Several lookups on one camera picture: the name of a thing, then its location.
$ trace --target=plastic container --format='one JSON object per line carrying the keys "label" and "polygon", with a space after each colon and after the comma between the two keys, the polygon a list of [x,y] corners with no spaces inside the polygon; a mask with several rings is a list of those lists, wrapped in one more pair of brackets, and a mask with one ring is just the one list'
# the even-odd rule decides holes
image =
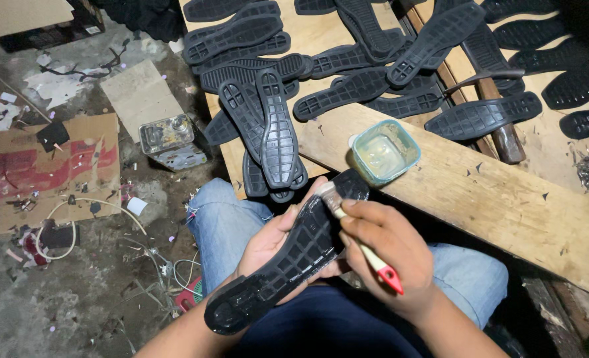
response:
{"label": "plastic container", "polygon": [[418,144],[392,119],[351,136],[348,144],[354,153],[355,169],[374,187],[390,183],[421,158]]}

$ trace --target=cardboard sheet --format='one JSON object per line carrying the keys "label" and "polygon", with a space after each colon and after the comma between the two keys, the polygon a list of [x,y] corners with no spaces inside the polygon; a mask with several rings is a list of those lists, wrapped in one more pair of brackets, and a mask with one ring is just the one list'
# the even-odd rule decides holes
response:
{"label": "cardboard sheet", "polygon": [[145,60],[100,84],[133,138],[142,124],[184,113],[151,60]]}
{"label": "cardboard sheet", "polygon": [[[61,145],[63,151],[46,153],[36,140],[45,126],[25,127],[0,132],[0,234],[16,225],[38,227],[57,204],[70,194],[120,205],[120,160],[115,113],[78,117],[64,122],[71,137]],[[32,199],[31,211],[15,208],[7,202]],[[83,220],[94,215],[91,202],[63,205],[52,216],[56,223]],[[119,213],[101,205],[95,216]]]}

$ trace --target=knee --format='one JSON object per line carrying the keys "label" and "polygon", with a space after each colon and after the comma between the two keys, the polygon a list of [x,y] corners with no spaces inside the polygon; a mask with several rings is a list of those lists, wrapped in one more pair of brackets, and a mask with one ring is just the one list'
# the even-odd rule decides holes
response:
{"label": "knee", "polygon": [[197,194],[190,200],[189,206],[196,209],[209,203],[236,203],[237,201],[231,183],[221,178],[214,178],[198,189]]}

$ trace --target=cardboard box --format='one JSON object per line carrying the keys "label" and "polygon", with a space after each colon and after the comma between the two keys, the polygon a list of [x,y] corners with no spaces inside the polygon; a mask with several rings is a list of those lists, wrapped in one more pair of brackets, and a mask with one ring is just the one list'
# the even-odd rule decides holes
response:
{"label": "cardboard box", "polygon": [[[36,139],[36,133],[45,126],[0,132],[0,234],[13,226],[38,227],[70,194],[121,204],[117,115],[79,117],[64,125],[69,142],[60,146],[63,151],[49,153]],[[38,192],[37,197],[33,196],[34,191]],[[33,199],[35,206],[21,209],[11,204],[26,199]],[[52,218],[58,224],[93,218],[90,204],[79,201],[63,205]],[[101,204],[95,216],[119,212]]]}
{"label": "cardboard box", "polygon": [[104,30],[88,0],[0,0],[0,45],[7,52],[42,50]]}

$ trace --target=blue jeans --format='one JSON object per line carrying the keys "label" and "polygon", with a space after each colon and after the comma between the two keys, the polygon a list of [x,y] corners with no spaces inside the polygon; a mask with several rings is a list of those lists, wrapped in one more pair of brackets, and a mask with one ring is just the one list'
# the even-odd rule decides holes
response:
{"label": "blue jeans", "polygon": [[[200,248],[203,287],[211,292],[235,270],[246,244],[272,213],[263,204],[237,200],[232,185],[219,178],[203,185],[189,206],[195,216],[187,225]],[[434,282],[483,329],[506,297],[505,265],[468,248],[443,243],[429,248],[434,256]]]}

